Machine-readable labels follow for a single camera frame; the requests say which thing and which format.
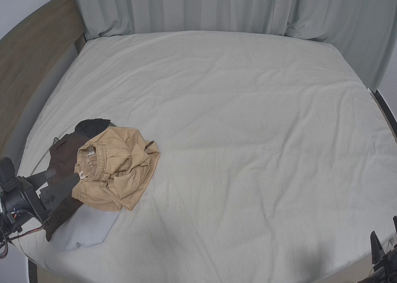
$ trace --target bed frame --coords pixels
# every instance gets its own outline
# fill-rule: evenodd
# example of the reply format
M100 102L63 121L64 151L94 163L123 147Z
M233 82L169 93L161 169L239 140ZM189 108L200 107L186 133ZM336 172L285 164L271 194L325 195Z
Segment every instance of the bed frame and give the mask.
M0 157L19 166L26 138L86 43L76 0L52 0L0 40Z

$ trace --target pile of clothes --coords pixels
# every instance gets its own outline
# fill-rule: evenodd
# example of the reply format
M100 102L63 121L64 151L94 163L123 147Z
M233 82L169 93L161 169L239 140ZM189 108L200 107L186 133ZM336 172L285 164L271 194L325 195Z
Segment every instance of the pile of clothes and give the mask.
M79 244L66 242L63 232L76 229L76 226L65 225L66 221L80 220L73 216L78 210L84 219L91 214L100 222L110 220L108 232L122 207L131 211L142 196L156 169L160 152L156 142L145 141L137 129L116 127L106 119L89 119L78 123L73 133L55 138L50 156L48 169L57 171L50 185L73 173L80 175L79 183L51 213L44 226L47 241L62 226L56 233L59 233L56 245L61 250L71 250Z

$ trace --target fitted sheet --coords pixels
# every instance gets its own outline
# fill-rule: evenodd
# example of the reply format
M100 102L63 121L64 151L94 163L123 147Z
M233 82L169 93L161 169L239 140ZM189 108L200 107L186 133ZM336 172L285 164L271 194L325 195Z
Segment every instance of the fitted sheet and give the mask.
M309 282L394 233L397 144L333 46L237 32L87 42L42 110L19 174L46 169L54 137L102 117L161 156L106 240L38 265L81 282ZM37 225L30 221L25 228Z

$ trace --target brown garment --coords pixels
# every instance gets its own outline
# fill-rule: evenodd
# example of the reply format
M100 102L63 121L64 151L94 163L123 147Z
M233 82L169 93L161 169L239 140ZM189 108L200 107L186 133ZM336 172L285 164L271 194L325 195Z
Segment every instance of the brown garment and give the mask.
M160 152L137 129L108 127L77 152L75 172L85 178L72 197L97 209L132 210L156 169Z
M50 164L48 169L55 168L56 175L52 177L49 184L54 185L65 178L74 174L77 161L77 151L84 145L89 137L73 132L65 134L50 148ZM45 223L47 241L51 240L52 234L58 229L83 203L72 198L72 193L68 194L64 200L50 214L50 219Z

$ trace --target green-gray curtain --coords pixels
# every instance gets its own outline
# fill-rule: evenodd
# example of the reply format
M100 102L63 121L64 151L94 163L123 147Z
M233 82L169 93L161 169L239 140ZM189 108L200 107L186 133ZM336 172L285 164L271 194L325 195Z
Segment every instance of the green-gray curtain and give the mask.
M87 39L216 30L333 44L376 90L397 35L397 0L77 0Z

